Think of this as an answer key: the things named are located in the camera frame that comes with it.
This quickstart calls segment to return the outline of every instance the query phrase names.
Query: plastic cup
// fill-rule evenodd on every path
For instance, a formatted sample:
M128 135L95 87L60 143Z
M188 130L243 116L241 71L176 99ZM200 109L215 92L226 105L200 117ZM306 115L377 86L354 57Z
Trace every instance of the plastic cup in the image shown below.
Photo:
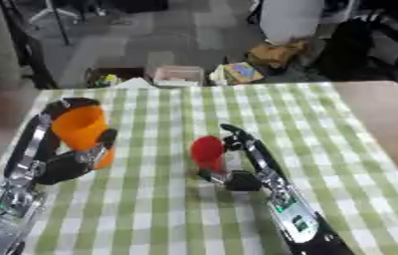
M212 135L202 136L191 145L191 156L199 168L224 171L223 153L224 146L221 140Z
M107 129L100 106L82 107L62 114L52 123L52 131L74 150L93 148L99 136ZM95 169L107 167L114 158L114 149L106 153Z

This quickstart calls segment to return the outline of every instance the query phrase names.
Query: wooden table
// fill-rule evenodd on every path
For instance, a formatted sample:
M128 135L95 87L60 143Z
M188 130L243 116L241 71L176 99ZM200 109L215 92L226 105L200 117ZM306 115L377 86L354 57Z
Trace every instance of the wooden table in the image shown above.
M398 84L338 83L335 87L398 165ZM0 93L0 156L37 96L35 91Z

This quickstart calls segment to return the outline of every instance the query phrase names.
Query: red cup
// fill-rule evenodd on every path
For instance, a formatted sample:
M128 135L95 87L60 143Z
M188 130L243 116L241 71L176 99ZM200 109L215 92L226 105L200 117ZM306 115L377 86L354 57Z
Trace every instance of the red cup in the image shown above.
M191 156L199 168L224 171L222 153L224 146L221 140L212 135L202 136L191 145Z

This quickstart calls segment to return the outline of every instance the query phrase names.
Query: orange cup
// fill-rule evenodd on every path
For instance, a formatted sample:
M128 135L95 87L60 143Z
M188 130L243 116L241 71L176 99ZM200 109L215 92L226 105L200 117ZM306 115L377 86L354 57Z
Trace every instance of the orange cup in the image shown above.
M74 150L93 148L106 129L107 124L100 106L70 110L52 124L52 131ZM114 149L112 148L96 165L96 169L109 166L113 158Z

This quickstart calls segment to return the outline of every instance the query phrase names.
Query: chair leg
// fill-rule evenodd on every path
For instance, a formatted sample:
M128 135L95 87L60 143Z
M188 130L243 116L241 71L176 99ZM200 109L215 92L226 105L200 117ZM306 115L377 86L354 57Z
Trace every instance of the chair leg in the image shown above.
M55 19L57 20L58 26L60 27L60 32L62 33L63 41L65 42L66 46L69 46L71 43L69 42L69 38L68 38L68 34L66 33L66 29L63 26L62 19L59 14L59 10L57 10L57 8L55 7L54 0L51 0L51 7L52 7L53 13L55 15Z

